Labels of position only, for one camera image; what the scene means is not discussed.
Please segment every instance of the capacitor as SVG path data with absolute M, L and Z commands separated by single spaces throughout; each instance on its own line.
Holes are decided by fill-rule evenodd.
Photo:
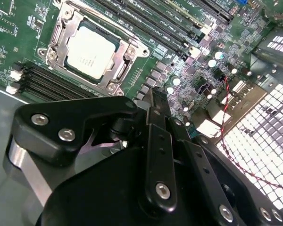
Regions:
M 174 93 L 174 88 L 171 85 L 166 86 L 166 91 L 168 94 L 173 94 Z
M 216 60 L 210 60 L 210 61 L 208 62 L 208 66 L 209 66 L 209 67 L 215 67 L 216 64 L 217 64 Z
M 211 92 L 211 94 L 217 93 L 217 89 L 215 89 L 215 87 L 212 84 L 209 85 L 208 89 Z
M 189 110 L 189 107 L 188 107 L 187 103 L 184 102 L 184 101 L 181 103 L 181 107 L 183 108 L 184 112 L 187 112 Z
M 183 123 L 184 123 L 185 126 L 190 126 L 191 125 L 190 120 L 188 119 L 187 116 L 183 117 Z
M 246 76 L 251 76 L 253 73 L 246 67 L 241 69 L 242 74 L 246 75 Z
M 215 53 L 215 59 L 216 60 L 221 60 L 223 58 L 223 53 L 218 51 Z
M 236 74 L 238 72 L 237 68 L 234 65 L 228 65 L 227 69 L 232 73 Z
M 207 97 L 207 99 L 212 99 L 212 94 L 210 91 L 208 91 L 207 89 L 203 92 L 203 94 Z
M 171 81 L 172 81 L 172 84 L 175 85 L 175 86 L 180 85 L 180 79 L 179 79 L 178 76 L 173 76 Z

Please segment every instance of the ram slot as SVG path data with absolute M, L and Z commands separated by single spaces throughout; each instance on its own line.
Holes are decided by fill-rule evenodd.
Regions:
M 146 17 L 153 25 L 161 27 L 164 32 L 172 36 L 181 43 L 186 42 L 189 33 L 183 31 L 176 24 L 173 24 L 168 19 L 166 20 L 155 10 L 152 10 L 138 0 L 125 0 L 126 7 L 141 17 Z
M 192 0 L 195 4 L 200 6 L 203 10 L 211 14 L 213 17 L 218 19 L 220 22 L 229 25 L 233 20 L 233 16 L 222 9 L 212 0 Z
M 69 93 L 74 94 L 76 97 L 80 96 L 82 98 L 94 97 L 94 95 L 68 81 L 58 77 L 54 74 L 49 73 L 48 71 L 42 68 L 31 68 L 30 75 L 33 77 L 40 77 L 44 80 L 47 80 L 51 84 L 56 84 L 59 87 L 63 87 L 63 90 L 67 90 Z
M 20 92 L 26 92 L 45 101 L 73 100 L 96 97 L 94 94 L 38 66 L 24 66 L 18 82 Z
M 193 27 L 191 25 L 191 21 L 187 20 L 185 17 L 176 12 L 176 10 L 169 7 L 167 4 L 156 2 L 154 0 L 143 1 L 143 4 L 145 4 L 150 9 L 154 10 L 160 16 L 164 17 L 167 21 L 172 21 L 173 24 L 179 26 L 187 34 L 192 32 Z
M 122 18 L 125 23 L 132 24 L 141 31 L 147 34 L 151 34 L 153 39 L 160 42 L 170 50 L 173 50 L 174 52 L 179 51 L 180 53 L 185 54 L 185 52 L 182 50 L 182 43 L 166 35 L 165 32 L 163 32 L 160 28 L 155 29 L 153 26 L 150 26 L 145 22 L 146 20 L 144 18 L 136 16 L 135 13 L 134 15 L 130 14 L 119 3 L 106 0 L 96 0 L 96 2 L 99 3 L 102 7 L 106 8 L 108 11 L 113 12 L 115 16 Z

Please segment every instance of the gray surface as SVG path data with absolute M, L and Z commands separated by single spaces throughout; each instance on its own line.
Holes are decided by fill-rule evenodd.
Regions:
M 23 103 L 0 91 L 0 226 L 32 226 L 42 207 L 25 181 L 7 176 L 3 168 L 14 111 Z M 75 162 L 76 173 L 111 156 L 110 148 L 80 154 Z
M 20 102 L 0 93 L 0 226 L 22 226 L 21 209 L 29 189 L 9 178 L 3 167 L 14 110 Z

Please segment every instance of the dimm slot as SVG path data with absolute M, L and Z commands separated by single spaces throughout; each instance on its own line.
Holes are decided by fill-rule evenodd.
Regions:
M 31 72 L 31 76 L 33 77 L 41 77 L 45 80 L 47 80 L 49 83 L 51 84 L 56 84 L 58 86 L 62 86 L 64 89 L 66 89 L 67 91 L 77 95 L 77 96 L 81 96 L 82 98 L 89 98 L 89 97 L 94 97 L 94 95 L 76 85 L 69 85 L 70 82 L 66 81 L 65 79 L 53 75 L 53 76 L 49 76 L 48 74 L 44 73 L 47 72 L 46 70 L 43 70 L 42 68 L 39 69 L 39 71 L 37 71 L 35 68 L 32 68 L 30 70 Z
M 147 16 L 148 19 L 151 21 L 154 25 L 160 26 L 162 30 L 164 30 L 167 34 L 172 36 L 174 39 L 180 41 L 181 43 L 186 42 L 186 37 L 188 36 L 188 33 L 183 31 L 181 28 L 179 28 L 176 24 L 173 24 L 171 21 L 166 20 L 164 17 L 162 17 L 160 14 L 158 14 L 155 10 L 152 10 L 150 7 L 146 6 L 142 2 L 138 0 L 125 0 L 126 6 L 134 11 L 139 16 Z
M 24 66 L 20 92 L 28 92 L 45 101 L 96 97 L 94 94 L 38 66 Z
M 153 0 L 144 1 L 144 4 L 147 7 L 149 7 L 150 9 L 157 12 L 159 15 L 163 16 L 168 21 L 172 20 L 173 23 L 175 23 L 177 26 L 179 26 L 187 34 L 192 32 L 192 27 L 188 25 L 188 24 L 190 24 L 190 21 L 188 21 L 185 17 L 181 16 L 179 13 L 177 13 L 172 8 L 168 7 L 167 4 L 162 5 L 161 3 L 155 2 Z
M 100 5 L 102 5 L 102 7 L 107 8 L 109 11 L 113 12 L 116 14 L 116 16 L 121 17 L 124 22 L 128 23 L 128 24 L 132 24 L 133 26 L 139 28 L 141 31 L 145 32 L 145 33 L 150 33 L 152 35 L 152 37 L 154 39 L 156 39 L 156 41 L 160 42 L 161 44 L 163 44 L 164 46 L 166 46 L 167 48 L 169 48 L 170 50 L 174 51 L 174 52 L 178 52 L 180 51 L 182 54 L 185 54 L 185 52 L 181 49 L 181 44 L 177 43 L 173 44 L 172 42 L 165 40 L 163 37 L 160 37 L 158 35 L 156 35 L 152 29 L 144 26 L 143 24 L 132 20 L 132 18 L 123 13 L 122 11 L 119 11 L 118 9 L 115 8 L 115 6 L 113 4 L 111 4 L 110 2 L 107 2 L 105 0 L 96 0 L 97 3 L 99 3 Z

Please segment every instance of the hex bolt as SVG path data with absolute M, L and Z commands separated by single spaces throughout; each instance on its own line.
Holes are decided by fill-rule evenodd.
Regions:
M 31 120 L 32 120 L 33 124 L 35 124 L 37 126 L 45 126 L 49 122 L 48 117 L 43 115 L 43 114 L 34 114 L 31 117 Z

